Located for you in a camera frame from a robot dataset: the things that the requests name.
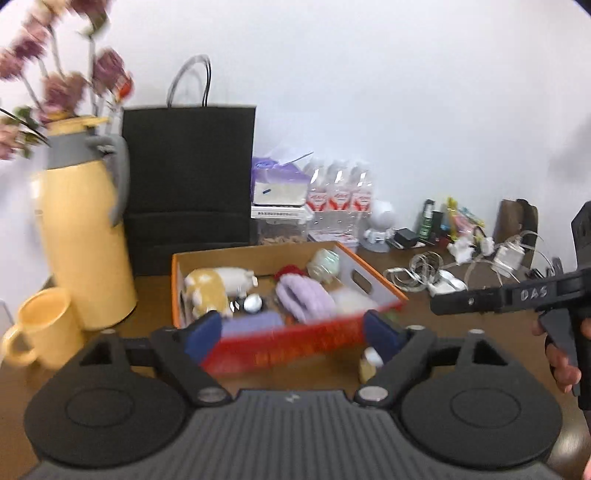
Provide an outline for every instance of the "purple towel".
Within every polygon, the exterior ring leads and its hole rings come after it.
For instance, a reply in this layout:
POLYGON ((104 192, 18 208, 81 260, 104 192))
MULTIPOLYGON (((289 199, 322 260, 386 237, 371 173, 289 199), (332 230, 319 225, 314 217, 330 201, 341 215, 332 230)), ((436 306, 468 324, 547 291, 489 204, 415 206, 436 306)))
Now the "purple towel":
POLYGON ((336 316, 335 301, 312 278, 292 273, 282 275, 275 292, 281 304, 299 322, 314 323, 336 316))

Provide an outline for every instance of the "white pig plush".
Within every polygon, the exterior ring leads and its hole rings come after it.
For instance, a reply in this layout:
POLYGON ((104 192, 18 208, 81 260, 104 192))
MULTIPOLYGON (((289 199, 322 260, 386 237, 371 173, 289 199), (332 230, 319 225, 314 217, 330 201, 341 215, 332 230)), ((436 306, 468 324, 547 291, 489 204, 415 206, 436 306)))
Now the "white pig plush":
POLYGON ((252 270, 238 267, 219 267, 212 270, 216 271, 222 279, 228 297, 246 295, 250 289, 258 286, 258 280, 252 270))

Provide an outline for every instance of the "black paper bag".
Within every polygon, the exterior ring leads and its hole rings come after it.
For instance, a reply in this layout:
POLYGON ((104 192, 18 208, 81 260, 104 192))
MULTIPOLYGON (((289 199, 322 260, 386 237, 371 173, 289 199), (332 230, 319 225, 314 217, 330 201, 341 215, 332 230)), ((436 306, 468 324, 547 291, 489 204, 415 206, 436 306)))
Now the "black paper bag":
POLYGON ((173 253, 250 243, 255 108, 208 106, 209 59, 179 71, 162 108, 126 109, 129 200, 124 216, 134 274, 170 273, 173 253), (173 107, 176 84, 206 63, 202 106, 173 107))

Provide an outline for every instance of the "yellow thermos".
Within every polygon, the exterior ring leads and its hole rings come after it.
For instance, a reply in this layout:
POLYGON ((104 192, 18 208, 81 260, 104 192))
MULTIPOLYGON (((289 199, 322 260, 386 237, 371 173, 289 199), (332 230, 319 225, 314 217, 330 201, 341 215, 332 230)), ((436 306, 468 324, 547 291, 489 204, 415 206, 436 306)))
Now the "yellow thermos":
POLYGON ((120 136, 94 134, 100 120, 81 117, 50 125, 47 167, 41 175, 41 231, 54 280, 67 289, 82 328, 100 330, 129 315, 137 303, 122 216, 129 162, 120 136), (97 147, 115 149, 113 185, 97 147))

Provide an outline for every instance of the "screw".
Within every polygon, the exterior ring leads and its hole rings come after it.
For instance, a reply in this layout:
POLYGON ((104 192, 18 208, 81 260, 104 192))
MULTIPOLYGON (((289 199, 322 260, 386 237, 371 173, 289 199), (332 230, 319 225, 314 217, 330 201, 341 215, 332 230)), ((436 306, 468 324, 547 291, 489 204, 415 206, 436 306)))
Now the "screw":
POLYGON ((202 388, 197 393, 197 398, 204 403, 218 403, 225 400, 227 396, 227 392, 220 387, 202 388))
POLYGON ((358 393, 365 401, 382 401, 388 396, 388 390, 384 387, 363 387, 358 393))

